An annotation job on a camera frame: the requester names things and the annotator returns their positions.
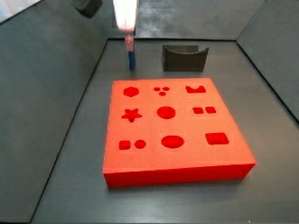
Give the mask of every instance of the black trapezoid block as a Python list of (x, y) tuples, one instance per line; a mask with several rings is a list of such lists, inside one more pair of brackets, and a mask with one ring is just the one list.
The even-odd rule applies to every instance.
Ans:
[(163, 45), (166, 72), (202, 72), (210, 48), (199, 51), (198, 45)]

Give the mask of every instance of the shape sorter board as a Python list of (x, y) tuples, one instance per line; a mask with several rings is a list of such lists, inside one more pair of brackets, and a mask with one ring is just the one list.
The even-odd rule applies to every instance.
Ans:
[(243, 179), (255, 164), (210, 78), (113, 82), (108, 187)]

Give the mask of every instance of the gray wall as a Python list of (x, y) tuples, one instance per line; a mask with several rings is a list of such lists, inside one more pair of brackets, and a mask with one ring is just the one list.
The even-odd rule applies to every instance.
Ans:
[(264, 0), (140, 0), (136, 36), (235, 40)]
[(71, 0), (44, 0), (0, 26), (0, 221), (27, 222), (107, 43)]
[(238, 43), (299, 120), (299, 1), (267, 0)]

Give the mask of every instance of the circle-shaped hole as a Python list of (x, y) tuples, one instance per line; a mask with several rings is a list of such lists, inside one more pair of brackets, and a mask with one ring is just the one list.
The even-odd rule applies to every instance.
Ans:
[(143, 149), (145, 147), (145, 141), (144, 140), (136, 140), (135, 141), (135, 147), (137, 149)]
[(175, 117), (175, 109), (172, 107), (160, 107), (156, 110), (156, 114), (163, 118), (163, 119), (172, 119)]

